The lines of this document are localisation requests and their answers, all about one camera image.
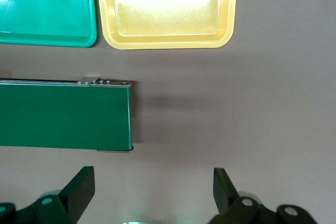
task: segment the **gray surface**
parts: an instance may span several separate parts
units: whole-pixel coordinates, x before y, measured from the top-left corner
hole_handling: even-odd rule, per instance
[[[224,167],[270,209],[335,223],[335,32],[335,0],[237,0],[218,49],[119,51],[100,28],[89,49],[0,45],[1,77],[137,81],[134,152],[1,147],[1,201],[23,207],[94,165],[80,223],[203,224]]]

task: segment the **tray rim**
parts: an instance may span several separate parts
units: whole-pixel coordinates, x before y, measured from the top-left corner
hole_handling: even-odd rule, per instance
[[[106,5],[106,0],[99,0],[99,9],[101,17],[101,26],[103,31],[103,36],[107,43],[113,48],[120,50],[134,50],[134,49],[182,49],[182,48],[218,48],[225,45],[232,37],[234,31],[234,20],[235,20],[235,8],[236,0],[228,0],[228,17],[227,17],[227,30],[222,38],[214,41],[175,41],[175,42],[118,42],[114,39],[113,34],[116,31],[111,31],[109,29],[108,21],[108,7]]]
[[[13,39],[13,38],[0,38],[0,44],[15,44],[15,45],[33,45],[33,46],[55,46],[55,47],[81,47],[86,48],[92,46],[97,40],[97,24],[96,24],[96,8],[95,0],[88,0],[89,4],[89,16],[90,16],[90,30],[91,33],[89,36],[67,36],[67,35],[48,35],[48,37],[55,37],[59,40],[41,40],[41,39]],[[10,34],[24,34],[32,35],[36,37],[45,36],[43,34],[27,34],[27,33],[11,33],[0,31],[1,33],[10,33]],[[75,38],[88,38],[85,42],[77,42]]]

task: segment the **screw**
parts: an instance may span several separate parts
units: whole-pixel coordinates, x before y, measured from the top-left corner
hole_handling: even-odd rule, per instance
[[[52,198],[45,198],[42,200],[41,204],[42,205],[46,205],[46,204],[49,204],[50,202],[52,202]]]
[[[298,215],[298,212],[292,207],[286,207],[285,212],[289,215],[292,215],[292,216],[297,216]]]
[[[247,207],[251,207],[251,206],[253,206],[253,202],[252,202],[252,200],[250,200],[250,199],[245,198],[245,199],[243,199],[241,202],[242,202],[245,206],[247,206]]]

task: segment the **plastic tray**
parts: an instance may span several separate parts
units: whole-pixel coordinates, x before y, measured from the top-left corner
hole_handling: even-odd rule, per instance
[[[103,34],[118,49],[214,48],[234,28],[236,0],[99,0]]]
[[[0,43],[89,47],[94,0],[0,0]]]

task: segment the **green tray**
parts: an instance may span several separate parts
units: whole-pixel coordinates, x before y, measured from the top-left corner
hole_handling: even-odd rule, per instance
[[[89,47],[94,0],[0,0],[0,43]]]
[[[132,150],[131,85],[0,80],[0,145]]]

